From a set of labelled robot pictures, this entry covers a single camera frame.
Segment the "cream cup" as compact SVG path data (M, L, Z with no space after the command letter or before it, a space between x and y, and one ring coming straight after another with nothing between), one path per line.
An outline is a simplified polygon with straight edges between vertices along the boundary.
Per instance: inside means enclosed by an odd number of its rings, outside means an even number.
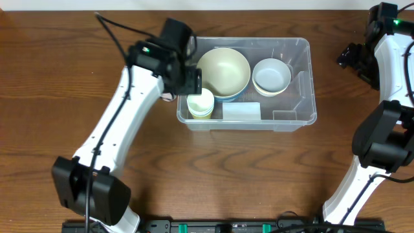
M188 109L194 111L207 111L214 107L214 101L213 93L206 88L202 88L201 94L189 94L187 96Z

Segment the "large cream bowl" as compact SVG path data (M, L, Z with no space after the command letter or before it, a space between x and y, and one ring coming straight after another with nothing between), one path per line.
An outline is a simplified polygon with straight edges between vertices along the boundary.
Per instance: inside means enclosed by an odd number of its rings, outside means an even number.
M202 71L202 87L211 91L224 85L248 85L250 64L239 51L216 48L203 54L197 62Z

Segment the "light blue cup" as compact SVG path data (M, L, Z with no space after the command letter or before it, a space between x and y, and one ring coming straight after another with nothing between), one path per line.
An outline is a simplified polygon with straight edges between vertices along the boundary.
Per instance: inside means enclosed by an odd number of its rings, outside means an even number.
M189 112L191 115L198 115L198 116L203 116L203 115L208 115L211 114L213 112L213 108L207 110L207 111L194 111L193 109L189 109Z

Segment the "yellow cup front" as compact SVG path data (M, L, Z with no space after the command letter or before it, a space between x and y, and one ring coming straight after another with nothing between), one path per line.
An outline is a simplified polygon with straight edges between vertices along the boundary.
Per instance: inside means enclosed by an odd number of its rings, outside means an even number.
M197 119L197 120L206 120L206 119L211 119L211 114L203 115L203 116L192 115L192 117L193 119Z

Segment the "small grey bowl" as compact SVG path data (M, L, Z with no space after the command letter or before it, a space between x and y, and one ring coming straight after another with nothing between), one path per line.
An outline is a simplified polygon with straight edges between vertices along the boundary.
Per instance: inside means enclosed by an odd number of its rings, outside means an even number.
M270 82L290 84L292 75L287 64L275 58L261 60L253 69L252 82L259 85Z

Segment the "small white bowl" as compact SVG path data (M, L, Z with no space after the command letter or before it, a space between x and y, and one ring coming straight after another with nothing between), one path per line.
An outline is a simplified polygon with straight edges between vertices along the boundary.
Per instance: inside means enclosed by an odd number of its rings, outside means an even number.
M266 90L260 88L260 86L257 86L257 85L254 85L254 88L259 94L261 94L262 96L265 96L265 97L273 97L273 96L276 96L278 94L281 94L283 91L286 90L286 88L284 88L280 91L270 92L270 91L266 91Z

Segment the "small yellow bowl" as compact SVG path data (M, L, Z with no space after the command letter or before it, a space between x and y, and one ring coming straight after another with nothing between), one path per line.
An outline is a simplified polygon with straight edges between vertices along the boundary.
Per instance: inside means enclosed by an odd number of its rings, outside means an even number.
M264 85L259 85L257 82L253 81L254 89L261 95L271 97L281 94L289 86L283 82L270 82L265 83Z

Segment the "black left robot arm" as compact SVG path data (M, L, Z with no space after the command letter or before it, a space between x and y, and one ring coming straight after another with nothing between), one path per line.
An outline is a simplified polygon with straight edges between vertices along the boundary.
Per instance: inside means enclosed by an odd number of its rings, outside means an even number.
M125 56L116 91L87 140L71 159L58 157L52 178L60 204L84 216L83 232L98 223L108 232L136 232L131 189L120 180L141 124L162 97L201 93L201 70L188 61L194 43L139 41Z

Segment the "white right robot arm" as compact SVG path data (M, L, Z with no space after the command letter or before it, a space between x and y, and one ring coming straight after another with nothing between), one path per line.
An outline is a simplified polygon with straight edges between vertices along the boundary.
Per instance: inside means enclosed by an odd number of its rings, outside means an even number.
M323 220L335 225L354 225L376 188L413 161L413 23L385 17L380 24L364 45L374 57L380 103L357 128L351 167L323 204Z

